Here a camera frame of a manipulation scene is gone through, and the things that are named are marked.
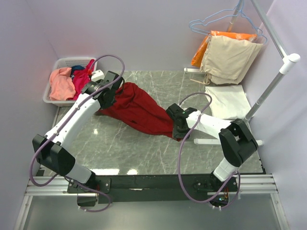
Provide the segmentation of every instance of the pink cloth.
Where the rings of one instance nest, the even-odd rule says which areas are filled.
[[[73,100],[77,100],[79,94],[81,93],[81,90],[83,89],[83,87],[90,82],[90,78],[88,76],[88,71],[92,65],[92,63],[94,62],[94,59],[92,59],[87,66],[85,67],[85,69],[83,70],[75,70],[74,71],[74,78],[72,80],[75,89],[76,89],[76,94],[73,97]]]
[[[51,85],[49,97],[52,101],[66,101],[74,97],[76,91],[71,80],[70,67],[52,71],[49,82]]]

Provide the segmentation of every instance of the orange cloth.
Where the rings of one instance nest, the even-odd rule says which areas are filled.
[[[257,34],[237,34],[237,33],[219,32],[219,31],[211,31],[210,35],[226,36],[236,40],[248,40],[250,42],[254,41],[257,38]],[[207,41],[208,37],[209,36],[207,35],[202,41],[201,46],[198,48],[196,54],[194,55],[191,61],[191,65],[196,66],[198,68],[201,67],[201,60],[208,46],[208,41]]]
[[[65,101],[74,97],[76,91],[71,80],[70,67],[52,71],[49,82],[51,86],[49,97],[52,101]]]

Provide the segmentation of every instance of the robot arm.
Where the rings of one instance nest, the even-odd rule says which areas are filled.
[[[183,110],[177,104],[172,104],[166,112],[174,121],[173,136],[175,138],[184,138],[201,115],[201,112],[194,108]],[[224,158],[213,171],[213,175],[221,182],[225,181],[258,149],[256,140],[241,119],[228,121],[202,114],[194,129],[221,141]]]
[[[70,147],[72,141],[78,135],[85,122],[96,111],[99,109],[106,109],[115,102],[115,93],[120,87],[123,78],[109,88],[104,89],[79,107],[80,103],[91,93],[99,90],[101,87],[107,85],[117,77],[118,74],[108,71],[103,80],[89,82],[82,89],[82,93],[79,95],[73,107],[65,114],[60,122],[50,131],[48,131],[44,137],[40,135],[36,135],[34,137],[32,143],[34,150],[37,151],[37,149],[44,142],[46,142],[46,140],[50,139],[53,134],[56,134],[56,137],[49,142],[37,156],[36,160],[38,163],[46,166],[61,176],[67,176],[71,179],[79,181],[82,184],[85,184],[90,188],[96,187],[95,173],[78,164],[75,158],[68,153],[67,149]],[[57,129],[67,120],[69,116],[71,116],[76,108],[78,111],[75,113],[75,115],[68,121],[65,127],[59,133],[57,133]]]

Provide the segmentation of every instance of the white towel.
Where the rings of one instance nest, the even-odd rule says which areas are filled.
[[[242,85],[207,86],[205,92],[212,97],[210,108],[214,117],[225,120],[242,119],[250,110]]]
[[[263,44],[212,36],[201,62],[200,72],[215,84],[239,84]]]

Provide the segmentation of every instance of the gray marble surface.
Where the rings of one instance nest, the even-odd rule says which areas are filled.
[[[202,75],[183,71],[128,71],[125,81],[136,83],[166,109],[186,95],[203,92]],[[207,104],[204,95],[188,98],[184,107],[202,109]],[[69,108],[60,108],[56,123]],[[197,146],[194,138],[212,138],[194,131],[181,155],[182,173],[211,173],[223,159],[220,146]],[[82,128],[68,150],[77,162],[98,174],[174,174],[180,142],[165,136],[141,133],[111,117],[95,114]],[[262,173],[258,153],[254,153],[240,168],[242,173]]]

